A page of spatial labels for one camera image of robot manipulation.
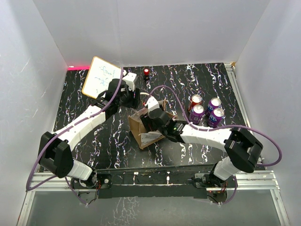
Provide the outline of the burlap canvas bag rope handles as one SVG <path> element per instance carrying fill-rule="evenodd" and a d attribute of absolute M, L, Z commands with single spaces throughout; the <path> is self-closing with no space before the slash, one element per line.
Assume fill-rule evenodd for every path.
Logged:
<path fill-rule="evenodd" d="M 147 103 L 148 101 L 145 101 L 142 109 L 134 110 L 135 113 L 128 116 L 130 131 L 140 149 L 144 149 L 164 138 L 158 130 L 158 126 L 149 117 L 148 107 L 145 106 Z"/>

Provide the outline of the purple soda can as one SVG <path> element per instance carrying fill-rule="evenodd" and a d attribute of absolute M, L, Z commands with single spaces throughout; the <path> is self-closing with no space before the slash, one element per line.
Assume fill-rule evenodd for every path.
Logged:
<path fill-rule="evenodd" d="M 221 109 L 221 108 L 213 109 L 207 120 L 208 126 L 211 128 L 216 128 L 219 125 L 219 123 L 221 122 L 221 120 L 224 118 L 224 116 L 225 116 L 225 113 L 224 113 L 223 109 Z"/>
<path fill-rule="evenodd" d="M 205 115 L 209 116 L 215 108 L 220 108 L 221 105 L 222 105 L 222 102 L 219 98 L 217 98 L 217 97 L 212 98 L 208 102 L 207 108 L 205 110 Z"/>
<path fill-rule="evenodd" d="M 198 125 L 205 113 L 203 106 L 195 105 L 192 107 L 189 115 L 189 121 L 192 122 L 194 125 Z"/>

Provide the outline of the red cola can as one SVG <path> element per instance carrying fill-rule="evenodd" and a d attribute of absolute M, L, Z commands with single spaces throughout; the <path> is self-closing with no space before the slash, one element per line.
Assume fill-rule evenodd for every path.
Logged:
<path fill-rule="evenodd" d="M 198 94 L 191 96 L 190 103 L 188 105 L 188 112 L 190 112 L 195 105 L 202 105 L 202 97 Z"/>

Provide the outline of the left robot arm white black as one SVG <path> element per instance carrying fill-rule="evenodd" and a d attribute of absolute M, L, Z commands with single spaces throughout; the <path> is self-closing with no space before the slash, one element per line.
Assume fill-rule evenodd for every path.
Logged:
<path fill-rule="evenodd" d="M 72 150 L 89 132 L 114 115 L 121 106 L 136 109 L 140 90 L 133 81 L 113 79 L 106 91 L 100 93 L 91 105 L 72 123 L 55 133 L 46 132 L 40 141 L 39 165 L 58 178 L 72 177 L 92 188 L 97 183 L 93 169 L 73 159 Z"/>

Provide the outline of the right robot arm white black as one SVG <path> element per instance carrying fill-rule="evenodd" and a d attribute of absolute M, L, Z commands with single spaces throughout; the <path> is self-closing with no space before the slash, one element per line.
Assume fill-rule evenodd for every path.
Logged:
<path fill-rule="evenodd" d="M 195 129 L 190 123 L 172 119 L 161 108 L 142 114 L 140 119 L 148 132 L 157 131 L 172 142 L 207 145 L 227 153 L 228 156 L 216 163 L 210 173 L 193 178 L 194 183 L 203 187 L 221 187 L 239 171 L 254 172 L 263 149 L 261 142 L 244 128 Z"/>

